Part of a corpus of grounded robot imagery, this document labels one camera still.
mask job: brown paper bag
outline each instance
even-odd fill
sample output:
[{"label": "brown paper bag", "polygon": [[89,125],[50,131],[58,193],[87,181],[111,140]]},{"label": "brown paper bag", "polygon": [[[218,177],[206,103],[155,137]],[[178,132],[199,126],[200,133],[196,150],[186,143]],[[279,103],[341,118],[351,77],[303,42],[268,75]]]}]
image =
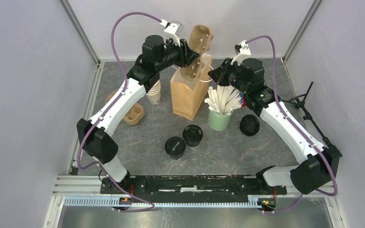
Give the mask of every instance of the brown paper bag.
[{"label": "brown paper bag", "polygon": [[[208,72],[211,70],[209,65],[212,63],[212,56],[204,53],[201,59],[203,68],[200,71],[199,79],[208,81],[210,79]],[[170,80],[173,113],[193,120],[208,92],[209,82],[186,80],[181,77],[180,71],[181,68],[178,68]]]}]

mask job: black lid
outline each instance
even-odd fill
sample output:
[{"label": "black lid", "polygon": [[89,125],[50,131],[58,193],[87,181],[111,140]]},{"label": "black lid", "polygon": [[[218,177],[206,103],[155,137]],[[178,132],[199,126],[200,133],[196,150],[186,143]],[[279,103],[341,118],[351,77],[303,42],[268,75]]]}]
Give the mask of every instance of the black lid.
[{"label": "black lid", "polygon": [[174,136],[166,141],[164,149],[170,156],[182,156],[185,151],[185,142],[182,138]]},{"label": "black lid", "polygon": [[189,147],[195,147],[202,140],[203,132],[199,126],[192,124],[184,128],[182,136]]},{"label": "black lid", "polygon": [[247,136],[253,136],[259,131],[259,120],[254,115],[245,115],[240,122],[240,131]]}]

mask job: white wall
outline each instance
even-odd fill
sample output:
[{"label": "white wall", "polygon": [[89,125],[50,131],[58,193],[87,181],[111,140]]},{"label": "white wall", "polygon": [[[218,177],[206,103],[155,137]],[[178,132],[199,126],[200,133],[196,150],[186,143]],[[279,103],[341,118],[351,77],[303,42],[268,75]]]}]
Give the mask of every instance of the white wall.
[{"label": "white wall", "polygon": [[[118,18],[142,11],[184,25],[180,38],[189,40],[194,25],[204,24],[215,35],[210,54],[232,57],[234,45],[259,35],[270,35],[277,56],[285,54],[312,0],[69,0],[77,18],[100,59],[115,59],[111,29]],[[148,35],[163,34],[158,23],[144,16],[124,19],[115,31],[115,46],[121,59],[136,59]],[[255,57],[272,57],[268,40],[251,45]]]},{"label": "white wall", "polygon": [[323,1],[288,70],[297,94],[315,82],[306,106],[343,154],[337,180],[347,223],[365,227],[365,1]]},{"label": "white wall", "polygon": [[94,70],[57,0],[0,0],[0,228],[42,227]]}]

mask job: bundle of white utensils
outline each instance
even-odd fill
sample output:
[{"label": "bundle of white utensils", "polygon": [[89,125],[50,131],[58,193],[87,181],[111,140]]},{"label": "bundle of white utensils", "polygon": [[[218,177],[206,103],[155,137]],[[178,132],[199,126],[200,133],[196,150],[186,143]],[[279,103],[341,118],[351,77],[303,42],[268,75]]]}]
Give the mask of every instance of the bundle of white utensils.
[{"label": "bundle of white utensils", "polygon": [[222,115],[231,115],[234,109],[242,106],[242,97],[238,90],[232,86],[219,86],[208,89],[209,98],[205,98],[205,103],[209,104],[209,110]]}]

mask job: gray floor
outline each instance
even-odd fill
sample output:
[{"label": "gray floor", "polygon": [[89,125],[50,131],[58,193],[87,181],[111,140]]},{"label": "gray floor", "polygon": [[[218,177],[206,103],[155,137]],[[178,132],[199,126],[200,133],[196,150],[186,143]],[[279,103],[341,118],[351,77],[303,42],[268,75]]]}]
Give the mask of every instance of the gray floor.
[{"label": "gray floor", "polygon": [[[212,66],[218,67],[223,60],[213,60]],[[272,60],[262,60],[265,68],[266,85],[272,85]],[[128,71],[134,62],[124,62]],[[276,79],[278,94],[282,99],[293,96],[292,87],[280,60],[276,60]],[[295,165],[296,160],[290,149],[277,133],[265,122],[260,120],[260,130],[252,137],[240,132],[239,124],[242,117],[253,112],[242,107],[232,114],[229,127],[224,131],[212,130],[208,124],[208,105],[203,103],[193,121],[173,114],[170,79],[174,68],[164,70],[161,75],[161,102],[157,105],[149,103],[146,97],[138,103],[144,107],[145,116],[138,125],[129,126],[123,121],[117,127],[113,139],[119,146],[118,156],[122,164],[132,175],[165,175],[165,174],[255,174],[270,166]],[[94,113],[104,106],[105,98],[116,91],[123,80],[122,72],[117,62],[104,65]],[[292,115],[300,121],[298,110],[287,105]],[[204,137],[195,149],[186,149],[184,156],[175,161],[164,151],[164,143],[172,136],[182,135],[183,129],[190,124],[196,124],[203,130]],[[92,159],[84,154],[82,164]],[[94,166],[88,170],[79,171],[79,175],[97,175],[99,168]]]},{"label": "gray floor", "polygon": [[[279,199],[277,209],[294,199]],[[117,213],[108,207],[64,207],[59,228],[332,228],[322,198],[306,199],[291,210],[263,215],[249,208],[157,208],[139,213]]]}]

